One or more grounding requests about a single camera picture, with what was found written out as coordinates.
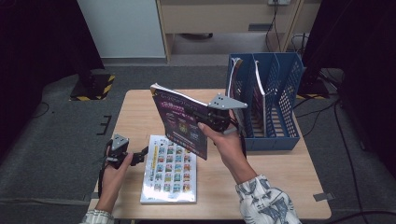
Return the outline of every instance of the warning tape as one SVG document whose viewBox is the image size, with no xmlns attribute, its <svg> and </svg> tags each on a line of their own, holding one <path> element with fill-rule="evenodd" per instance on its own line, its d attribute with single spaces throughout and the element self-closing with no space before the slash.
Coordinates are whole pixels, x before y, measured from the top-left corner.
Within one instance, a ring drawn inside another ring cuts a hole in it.
<svg viewBox="0 0 396 224">
<path fill-rule="evenodd" d="M 103 93 L 101 95 L 96 95 L 96 96 L 80 95 L 80 96 L 76 96 L 76 97 L 70 97 L 70 100 L 71 101 L 90 101 L 90 100 L 103 100 L 103 99 L 105 99 L 107 97 L 108 92 L 111 89 L 111 86 L 113 85 L 113 81 L 114 81 L 115 77 L 116 76 L 111 75 L 108 78 L 106 86 L 105 86 L 105 88 L 103 90 Z"/>
<path fill-rule="evenodd" d="M 297 94 L 296 99 L 329 99 L 328 94 Z"/>
</svg>

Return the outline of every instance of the white sleeve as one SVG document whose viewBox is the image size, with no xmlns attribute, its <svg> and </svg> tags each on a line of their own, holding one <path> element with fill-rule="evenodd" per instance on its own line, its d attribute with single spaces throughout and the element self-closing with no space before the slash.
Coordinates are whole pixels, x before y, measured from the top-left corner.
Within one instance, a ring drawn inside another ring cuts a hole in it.
<svg viewBox="0 0 396 224">
<path fill-rule="evenodd" d="M 105 211 L 90 210 L 80 224 L 114 224 L 114 217 Z"/>
<path fill-rule="evenodd" d="M 289 195 L 271 188 L 264 175 L 236 185 L 240 198 L 239 209 L 246 223 L 301 223 Z"/>
</svg>

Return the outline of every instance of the blue file organizer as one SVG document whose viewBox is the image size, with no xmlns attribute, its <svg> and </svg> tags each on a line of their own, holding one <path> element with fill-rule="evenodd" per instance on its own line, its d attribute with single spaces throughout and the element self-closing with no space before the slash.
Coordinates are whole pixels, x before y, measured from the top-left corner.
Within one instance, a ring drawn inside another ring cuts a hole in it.
<svg viewBox="0 0 396 224">
<path fill-rule="evenodd" d="M 243 109 L 246 147 L 249 151 L 292 150 L 300 139 L 293 119 L 293 105 L 304 71 L 297 53 L 235 53 L 230 54 L 227 83 L 233 69 L 232 58 L 243 60 L 235 82 L 240 90 Z M 255 61 L 265 91 L 265 134 L 253 132 L 252 100 L 255 85 Z"/>
</svg>

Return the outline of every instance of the book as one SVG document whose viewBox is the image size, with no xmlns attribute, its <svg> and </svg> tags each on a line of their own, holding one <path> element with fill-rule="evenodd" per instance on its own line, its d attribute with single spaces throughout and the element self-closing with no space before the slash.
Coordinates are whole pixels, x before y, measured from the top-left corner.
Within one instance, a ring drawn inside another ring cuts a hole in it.
<svg viewBox="0 0 396 224">
<path fill-rule="evenodd" d="M 231 58 L 232 63 L 232 71 L 230 74 L 230 80 L 227 83 L 225 95 L 233 98 L 237 101 L 242 101 L 241 97 L 241 90 L 242 90 L 242 81 L 237 80 L 238 69 L 241 66 L 243 60 L 240 58 Z M 238 121 L 240 129 L 242 130 L 243 135 L 245 134 L 245 120 L 244 120 L 244 113 L 241 108 L 233 109 L 233 115 L 235 119 Z"/>
<path fill-rule="evenodd" d="M 166 137 L 207 160 L 207 137 L 199 129 L 196 118 L 187 113 L 188 110 L 194 110 L 207 115 L 207 104 L 157 83 L 151 85 L 150 90 L 163 121 Z"/>
<path fill-rule="evenodd" d="M 259 61 L 255 61 L 255 82 L 253 87 L 253 101 L 252 101 L 252 117 L 253 132 L 255 136 L 265 136 L 265 91 L 262 87 L 262 80 L 259 73 Z"/>
<path fill-rule="evenodd" d="M 142 204 L 196 203 L 196 155 L 164 135 L 151 135 Z"/>
</svg>

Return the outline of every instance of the gray carpet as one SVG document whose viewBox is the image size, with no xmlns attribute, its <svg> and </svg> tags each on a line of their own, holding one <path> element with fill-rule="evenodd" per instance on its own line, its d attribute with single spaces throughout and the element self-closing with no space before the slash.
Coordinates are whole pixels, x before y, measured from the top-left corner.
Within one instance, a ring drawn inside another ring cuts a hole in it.
<svg viewBox="0 0 396 224">
<path fill-rule="evenodd" d="M 224 88 L 227 67 L 131 66 L 107 70 L 116 78 L 102 101 L 69 101 L 77 76 L 66 77 L 44 89 L 44 103 L 37 107 L 34 118 L 0 166 L 0 200 L 3 201 L 0 224 L 78 223 L 87 211 L 88 202 L 84 197 L 92 192 L 96 183 L 99 160 L 113 133 L 124 94 L 132 89 L 148 89 L 155 82 L 171 89 Z M 322 109 L 337 97 L 309 100 L 299 105 L 295 114 L 301 116 Z M 360 149 L 359 139 L 339 106 L 337 114 L 352 157 L 363 209 L 395 212 L 396 180 L 374 153 Z M 111 117 L 111 121 L 106 133 L 98 135 L 104 131 L 101 124 L 107 122 L 107 117 Z M 355 214 L 360 208 L 333 107 L 320 113 L 316 122 L 315 117 L 316 114 L 312 114 L 298 121 L 303 133 L 308 133 L 315 124 L 305 142 L 324 191 L 332 193 L 335 199 L 329 201 L 331 219 L 303 222 L 326 223 Z M 37 203 L 33 199 L 46 199 L 47 203 L 61 200 L 68 205 Z M 396 223 L 395 216 L 389 215 L 370 215 L 367 219 L 369 223 Z M 363 219 L 353 217 L 341 223 L 363 223 Z"/>
</svg>

